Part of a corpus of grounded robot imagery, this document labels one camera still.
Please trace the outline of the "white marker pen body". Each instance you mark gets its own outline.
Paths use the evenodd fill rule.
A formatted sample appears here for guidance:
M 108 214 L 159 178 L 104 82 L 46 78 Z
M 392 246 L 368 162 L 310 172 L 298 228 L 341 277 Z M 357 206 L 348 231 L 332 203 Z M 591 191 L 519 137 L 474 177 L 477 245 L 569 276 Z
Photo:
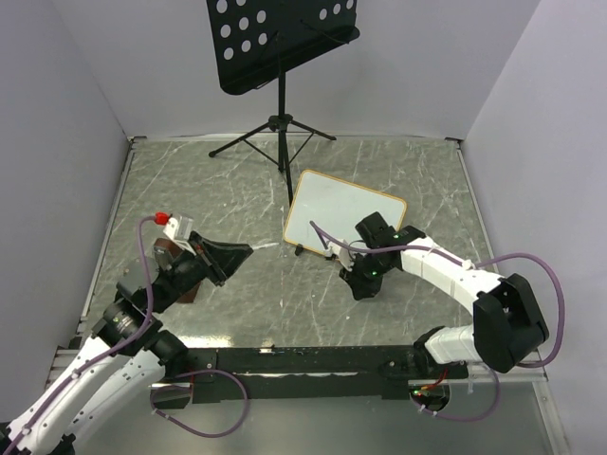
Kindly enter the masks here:
M 253 246 L 252 249 L 256 251 L 256 250 L 260 250 L 260 249 L 272 248 L 272 247 L 279 246 L 279 245 L 280 245 L 280 243 L 278 243 L 278 242 L 264 243 L 264 244 L 259 244 L 259 245 Z

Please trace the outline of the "orange framed whiteboard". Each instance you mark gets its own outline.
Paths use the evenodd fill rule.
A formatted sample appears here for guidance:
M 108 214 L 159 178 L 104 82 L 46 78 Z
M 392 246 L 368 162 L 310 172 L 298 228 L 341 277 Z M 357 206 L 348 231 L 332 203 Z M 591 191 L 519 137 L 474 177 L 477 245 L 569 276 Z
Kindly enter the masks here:
M 323 254 L 322 241 L 313 225 L 350 243 L 359 238 L 355 225 L 376 211 L 389 225 L 400 228 L 407 203 L 385 192 L 325 173 L 305 170 L 286 216 L 283 239 L 293 246 Z

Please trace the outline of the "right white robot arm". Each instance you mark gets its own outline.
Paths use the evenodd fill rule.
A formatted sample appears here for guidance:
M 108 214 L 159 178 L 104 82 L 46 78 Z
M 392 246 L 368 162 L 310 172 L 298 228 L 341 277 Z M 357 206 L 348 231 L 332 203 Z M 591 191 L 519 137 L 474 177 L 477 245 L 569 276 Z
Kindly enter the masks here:
M 364 246 L 330 241 L 325 253 L 338 257 L 341 278 L 355 300 L 375 297 L 383 277 L 398 270 L 413 275 L 455 300 L 472 322 L 439 326 L 414 344 L 415 369 L 435 377 L 447 365 L 481 362 L 507 373 L 549 339 L 549 330 L 528 280 L 501 276 L 450 254 L 422 230 L 395 229 L 374 212 L 356 226 Z

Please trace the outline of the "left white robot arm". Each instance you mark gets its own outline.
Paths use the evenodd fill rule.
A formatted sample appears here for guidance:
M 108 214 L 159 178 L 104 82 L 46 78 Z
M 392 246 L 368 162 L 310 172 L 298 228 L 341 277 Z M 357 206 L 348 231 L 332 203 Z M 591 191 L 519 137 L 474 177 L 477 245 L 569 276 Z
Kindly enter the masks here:
M 2 453 L 72 454 L 83 429 L 124 403 L 130 388 L 182 377 L 189 350 L 155 315 L 205 280 L 223 285 L 252 252 L 247 244 L 213 242 L 193 231 L 177 256 L 140 256 L 71 363 L 1 427 Z

